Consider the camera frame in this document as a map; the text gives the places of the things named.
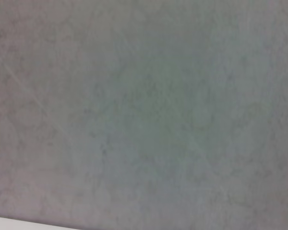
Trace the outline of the grey partition panel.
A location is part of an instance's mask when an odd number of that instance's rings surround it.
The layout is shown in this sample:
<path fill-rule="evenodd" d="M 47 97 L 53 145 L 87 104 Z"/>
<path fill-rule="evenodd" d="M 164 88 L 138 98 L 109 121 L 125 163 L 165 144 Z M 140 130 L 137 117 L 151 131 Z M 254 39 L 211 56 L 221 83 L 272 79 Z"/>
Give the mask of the grey partition panel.
<path fill-rule="evenodd" d="M 288 0 L 0 0 L 0 216 L 288 230 Z"/>

